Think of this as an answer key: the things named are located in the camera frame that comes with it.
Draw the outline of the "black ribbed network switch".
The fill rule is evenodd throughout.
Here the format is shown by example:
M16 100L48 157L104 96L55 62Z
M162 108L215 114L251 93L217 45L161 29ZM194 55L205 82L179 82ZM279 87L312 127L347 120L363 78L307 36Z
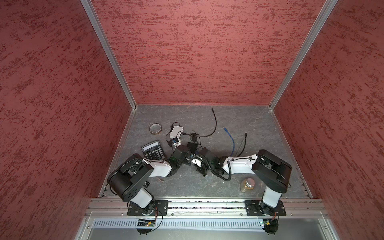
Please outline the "black ribbed network switch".
M191 156L194 156L198 153L198 144L195 142L188 142L187 147L189 149L189 152Z

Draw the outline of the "white network switch box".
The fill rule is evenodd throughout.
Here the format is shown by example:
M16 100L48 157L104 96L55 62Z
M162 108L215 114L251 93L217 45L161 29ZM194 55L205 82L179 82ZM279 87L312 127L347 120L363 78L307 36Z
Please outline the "white network switch box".
M183 127L174 126L169 134L170 139L180 139L183 132L184 132Z

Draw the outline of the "black power adapter with cable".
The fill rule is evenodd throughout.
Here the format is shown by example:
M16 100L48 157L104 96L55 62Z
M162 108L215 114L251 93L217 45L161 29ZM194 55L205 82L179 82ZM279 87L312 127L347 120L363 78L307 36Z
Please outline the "black power adapter with cable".
M172 140L173 139L170 139L169 134L170 134L170 132L174 126L180 126L180 127L184 128L184 132L182 133L182 135L180 137L181 142L182 142L183 137L188 137L188 138L190 138L190 142L197 143L198 148L201 147L201 139L211 137L216 132L217 127L218 127L218 120L217 120L214 108L211 108L211 113L210 113L210 115L208 115L208 117L210 117L210 118L207 118L207 116L203 116L203 115L193 115L193 117L192 117L193 120L200 121L200 125L197 128L187 129L187 127L185 127L181 123L173 122L170 125L169 132L166 134L167 144L170 147L172 147L172 144L173 144Z

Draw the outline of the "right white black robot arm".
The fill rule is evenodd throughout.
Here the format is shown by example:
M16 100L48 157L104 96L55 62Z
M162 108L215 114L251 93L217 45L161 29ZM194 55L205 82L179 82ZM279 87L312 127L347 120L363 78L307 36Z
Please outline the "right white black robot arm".
M217 157L204 148L188 158L203 176L211 172L223 181L230 181L235 174L255 175L266 186L262 199L245 201L248 216L285 217L283 194L291 187L292 166L267 150L259 150L248 157Z

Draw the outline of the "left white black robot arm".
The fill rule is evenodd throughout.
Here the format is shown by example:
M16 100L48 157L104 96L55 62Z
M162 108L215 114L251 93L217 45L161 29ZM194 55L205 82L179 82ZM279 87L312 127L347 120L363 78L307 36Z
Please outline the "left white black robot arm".
M107 178L107 184L123 202L136 204L143 215L155 211L155 198L146 189L149 178L167 178L177 173L183 163L190 162L193 153L187 146L179 145L169 159L153 161L133 154Z

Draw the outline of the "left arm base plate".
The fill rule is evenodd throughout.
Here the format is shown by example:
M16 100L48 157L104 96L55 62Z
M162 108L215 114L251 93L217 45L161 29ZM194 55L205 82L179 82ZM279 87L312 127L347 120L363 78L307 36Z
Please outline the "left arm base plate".
M167 215L168 200L152 200L145 208L141 208L138 204L129 202L127 204L128 216L155 216L155 215Z

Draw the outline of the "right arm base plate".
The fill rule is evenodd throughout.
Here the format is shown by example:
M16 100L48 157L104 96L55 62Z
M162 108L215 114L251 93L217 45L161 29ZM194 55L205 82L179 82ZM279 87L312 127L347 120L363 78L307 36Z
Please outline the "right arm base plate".
M282 201L278 201L277 206L272 208L262 200L246 200L245 209L249 217L285 217L287 215Z

